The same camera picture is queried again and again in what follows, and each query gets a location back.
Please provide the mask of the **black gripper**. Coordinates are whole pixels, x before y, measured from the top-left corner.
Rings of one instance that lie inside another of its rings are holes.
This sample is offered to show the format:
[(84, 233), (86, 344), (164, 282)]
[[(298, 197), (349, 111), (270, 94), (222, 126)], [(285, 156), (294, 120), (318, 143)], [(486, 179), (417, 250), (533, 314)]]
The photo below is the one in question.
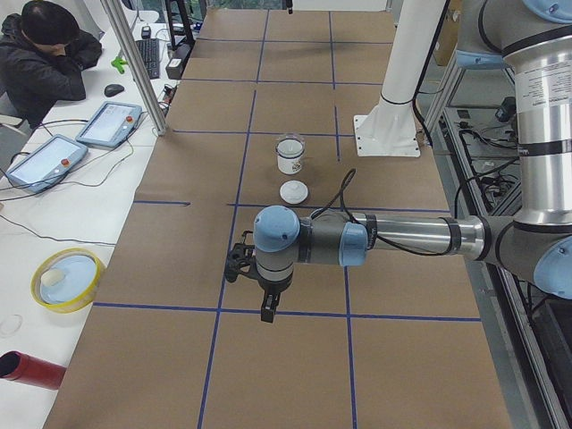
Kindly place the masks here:
[(261, 274), (258, 275), (258, 283), (264, 292), (261, 304), (261, 321), (272, 323), (274, 320), (276, 305), (280, 302), (283, 292), (283, 279), (268, 280)]

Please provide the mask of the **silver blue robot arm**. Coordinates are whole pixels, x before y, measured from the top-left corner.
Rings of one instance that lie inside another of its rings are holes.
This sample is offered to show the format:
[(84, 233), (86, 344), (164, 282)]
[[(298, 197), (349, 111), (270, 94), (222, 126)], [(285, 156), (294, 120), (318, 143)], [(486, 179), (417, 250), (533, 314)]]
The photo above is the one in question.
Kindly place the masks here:
[(264, 290), (263, 321), (273, 321), (295, 264), (362, 265), (374, 248), (483, 260), (545, 293), (570, 298), (570, 2), (465, 2), (459, 63), (476, 67), (492, 55), (515, 73), (518, 213), (430, 219), (319, 210), (300, 218), (287, 207), (269, 206), (254, 221), (249, 269)]

